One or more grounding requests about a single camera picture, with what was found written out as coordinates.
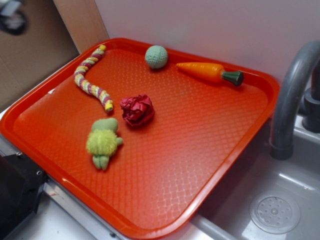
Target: red plastic tray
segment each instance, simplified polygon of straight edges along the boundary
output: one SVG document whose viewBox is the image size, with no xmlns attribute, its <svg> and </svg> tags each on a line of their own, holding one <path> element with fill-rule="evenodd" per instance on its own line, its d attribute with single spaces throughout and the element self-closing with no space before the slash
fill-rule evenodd
<svg viewBox="0 0 320 240">
<path fill-rule="evenodd" d="M 107 52 L 85 78 L 110 94 L 113 114 L 73 79 L 97 44 L 15 103 L 0 131 L 123 235 L 159 238 L 192 217 L 270 117 L 279 86 L 267 74 L 169 49 L 167 65 L 152 70 L 144 60 L 149 44 L 102 43 Z M 177 70 L 182 62 L 220 63 L 243 71 L 244 82 L 208 83 Z M 134 128 L 119 102 L 139 94 L 151 98 L 155 116 Z M 119 121 L 124 144 L 101 171 L 85 145 L 93 122 L 108 117 Z"/>
</svg>

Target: gray faucet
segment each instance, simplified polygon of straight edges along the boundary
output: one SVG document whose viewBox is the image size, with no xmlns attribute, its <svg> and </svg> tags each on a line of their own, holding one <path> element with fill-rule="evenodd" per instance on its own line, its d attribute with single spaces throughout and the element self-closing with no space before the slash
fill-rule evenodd
<svg viewBox="0 0 320 240">
<path fill-rule="evenodd" d="M 320 40 L 308 42 L 297 53 L 284 77 L 269 140 L 270 154 L 275 159 L 285 160 L 293 155 L 293 134 L 299 106 L 303 107 L 305 114 L 303 127 L 311 132 L 320 133 L 319 61 Z M 310 77 L 311 88 L 305 91 Z"/>
</svg>

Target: green plush toy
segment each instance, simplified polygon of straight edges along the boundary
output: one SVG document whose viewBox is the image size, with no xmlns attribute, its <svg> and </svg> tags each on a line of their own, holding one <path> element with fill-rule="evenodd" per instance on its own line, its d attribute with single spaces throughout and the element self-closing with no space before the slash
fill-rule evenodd
<svg viewBox="0 0 320 240">
<path fill-rule="evenodd" d="M 124 141 L 116 135 L 118 121 L 115 118 L 95 121 L 86 142 L 86 149 L 93 155 L 93 163 L 98 169 L 106 170 L 109 158 L 114 155 Z"/>
</svg>

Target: white wall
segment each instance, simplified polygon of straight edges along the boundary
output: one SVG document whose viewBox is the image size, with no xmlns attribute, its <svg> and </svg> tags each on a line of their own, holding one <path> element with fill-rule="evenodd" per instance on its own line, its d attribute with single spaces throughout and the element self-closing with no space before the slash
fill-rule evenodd
<svg viewBox="0 0 320 240">
<path fill-rule="evenodd" d="M 282 82 L 320 39 L 320 0 L 95 0 L 110 38 L 128 38 L 262 71 Z"/>
</svg>

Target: drain cover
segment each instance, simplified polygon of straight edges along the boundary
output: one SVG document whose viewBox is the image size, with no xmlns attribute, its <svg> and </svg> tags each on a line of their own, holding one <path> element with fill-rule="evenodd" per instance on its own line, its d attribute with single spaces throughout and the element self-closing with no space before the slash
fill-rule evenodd
<svg viewBox="0 0 320 240">
<path fill-rule="evenodd" d="M 284 234 L 298 225 L 300 208 L 291 196 L 267 191 L 253 199 L 250 216 L 261 230 L 270 234 Z"/>
</svg>

